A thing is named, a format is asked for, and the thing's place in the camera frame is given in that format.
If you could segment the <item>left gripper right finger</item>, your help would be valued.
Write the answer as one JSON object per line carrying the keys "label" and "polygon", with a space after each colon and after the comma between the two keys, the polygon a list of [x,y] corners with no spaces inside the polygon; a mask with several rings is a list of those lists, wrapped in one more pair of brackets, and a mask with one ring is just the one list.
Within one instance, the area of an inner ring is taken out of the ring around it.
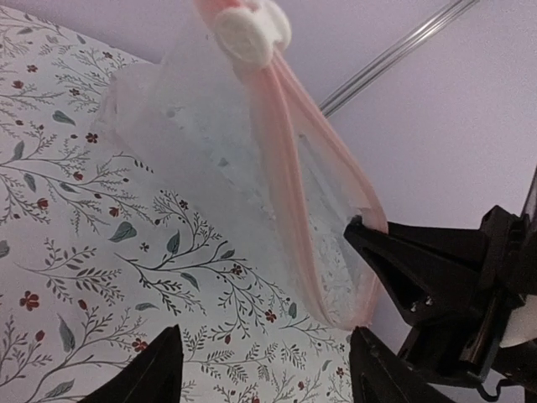
{"label": "left gripper right finger", "polygon": [[451,403],[426,384],[368,328],[351,336],[351,383],[355,402]]}

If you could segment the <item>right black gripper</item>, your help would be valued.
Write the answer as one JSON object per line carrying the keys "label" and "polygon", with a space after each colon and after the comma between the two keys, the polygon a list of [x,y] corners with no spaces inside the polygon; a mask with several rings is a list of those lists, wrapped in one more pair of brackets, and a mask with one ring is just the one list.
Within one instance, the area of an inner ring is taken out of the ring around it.
{"label": "right black gripper", "polygon": [[411,329],[399,359],[438,385],[482,388],[491,370],[536,399],[536,339],[508,346],[508,323],[536,298],[536,191],[520,215],[493,207],[477,229],[388,232],[354,217],[345,240],[373,269]]}

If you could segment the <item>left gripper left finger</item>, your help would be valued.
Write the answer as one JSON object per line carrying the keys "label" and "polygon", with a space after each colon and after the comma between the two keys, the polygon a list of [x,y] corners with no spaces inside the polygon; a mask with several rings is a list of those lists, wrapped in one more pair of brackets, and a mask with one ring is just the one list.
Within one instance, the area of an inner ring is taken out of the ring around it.
{"label": "left gripper left finger", "polygon": [[183,348],[180,328],[165,328],[127,367],[81,403],[179,403]]}

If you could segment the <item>clear zip top bag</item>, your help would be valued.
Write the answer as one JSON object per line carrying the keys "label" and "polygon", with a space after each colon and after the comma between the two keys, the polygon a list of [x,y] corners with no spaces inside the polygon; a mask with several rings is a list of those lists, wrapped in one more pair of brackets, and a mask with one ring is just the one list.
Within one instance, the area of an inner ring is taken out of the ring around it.
{"label": "clear zip top bag", "polygon": [[188,1],[176,30],[161,62],[112,75],[95,129],[286,277],[316,320],[368,325],[380,283],[343,234],[354,218],[386,232],[387,218],[284,59],[284,11],[273,1]]}

